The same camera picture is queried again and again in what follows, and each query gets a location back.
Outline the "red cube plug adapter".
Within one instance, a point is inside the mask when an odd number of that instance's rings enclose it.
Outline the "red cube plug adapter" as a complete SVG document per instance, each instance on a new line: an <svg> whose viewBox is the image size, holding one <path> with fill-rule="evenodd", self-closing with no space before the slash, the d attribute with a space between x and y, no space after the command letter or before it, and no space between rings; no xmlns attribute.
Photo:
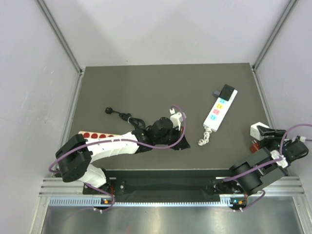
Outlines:
<svg viewBox="0 0 312 234"><path fill-rule="evenodd" d="M252 153L255 153L255 152L259 151L259 150L260 150L259 142L256 141L256 140L253 140L252 141L252 145L250 146L250 151Z"/></svg>

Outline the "white cube plug adapter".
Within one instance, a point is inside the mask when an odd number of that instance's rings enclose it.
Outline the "white cube plug adapter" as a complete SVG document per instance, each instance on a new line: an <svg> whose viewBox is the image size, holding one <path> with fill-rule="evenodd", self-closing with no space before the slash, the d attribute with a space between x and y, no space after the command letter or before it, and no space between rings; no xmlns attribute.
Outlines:
<svg viewBox="0 0 312 234"><path fill-rule="evenodd" d="M268 125L262 123L262 122L257 122L250 127L250 136L253 137L254 139L261 141L264 137L261 136L260 131L258 130L258 126L269 128Z"/></svg>

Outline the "white power strip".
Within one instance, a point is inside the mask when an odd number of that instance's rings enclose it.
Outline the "white power strip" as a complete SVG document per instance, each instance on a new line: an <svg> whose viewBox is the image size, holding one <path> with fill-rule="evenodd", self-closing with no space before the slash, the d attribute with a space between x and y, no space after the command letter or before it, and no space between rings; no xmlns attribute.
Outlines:
<svg viewBox="0 0 312 234"><path fill-rule="evenodd" d="M203 122L204 133L203 138L198 141L199 146L207 144L209 142L211 133L216 132L219 129L236 95L237 90L234 90L229 100L225 100L220 97L217 98L211 111L209 112L209 114L207 115L206 119Z"/></svg>

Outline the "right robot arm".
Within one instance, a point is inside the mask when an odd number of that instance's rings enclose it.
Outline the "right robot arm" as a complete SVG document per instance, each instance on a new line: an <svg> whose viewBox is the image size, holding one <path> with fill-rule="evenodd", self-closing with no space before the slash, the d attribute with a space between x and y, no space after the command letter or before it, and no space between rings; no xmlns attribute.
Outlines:
<svg viewBox="0 0 312 234"><path fill-rule="evenodd" d="M291 163L308 155L304 136L287 138L288 133L311 124L297 124L288 130L272 129L258 122L250 128L250 135L256 140L251 147L252 154L229 168L231 176L214 184L214 191L220 194L254 195L280 178L287 176Z"/></svg>

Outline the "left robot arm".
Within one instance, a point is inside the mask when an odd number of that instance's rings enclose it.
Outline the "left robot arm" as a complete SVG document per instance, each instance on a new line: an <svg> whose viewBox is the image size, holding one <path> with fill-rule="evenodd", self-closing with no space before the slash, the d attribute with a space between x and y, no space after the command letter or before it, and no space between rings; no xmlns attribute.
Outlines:
<svg viewBox="0 0 312 234"><path fill-rule="evenodd" d="M103 168L93 162L118 155L134 155L153 149L188 149L185 123L180 113L162 117L147 129L135 129L123 135L107 138L85 138L83 134L71 137L57 152L56 159L62 181L81 181L93 186L99 193L109 191L111 182Z"/></svg>

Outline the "black plug adapter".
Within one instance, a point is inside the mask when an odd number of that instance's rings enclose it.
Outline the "black plug adapter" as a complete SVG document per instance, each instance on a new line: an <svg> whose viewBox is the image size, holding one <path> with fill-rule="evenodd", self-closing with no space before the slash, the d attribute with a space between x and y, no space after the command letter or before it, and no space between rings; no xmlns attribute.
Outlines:
<svg viewBox="0 0 312 234"><path fill-rule="evenodd" d="M234 87L225 84L223 86L222 90L220 91L219 98L221 98L225 101L229 101L233 92L234 92Z"/></svg>

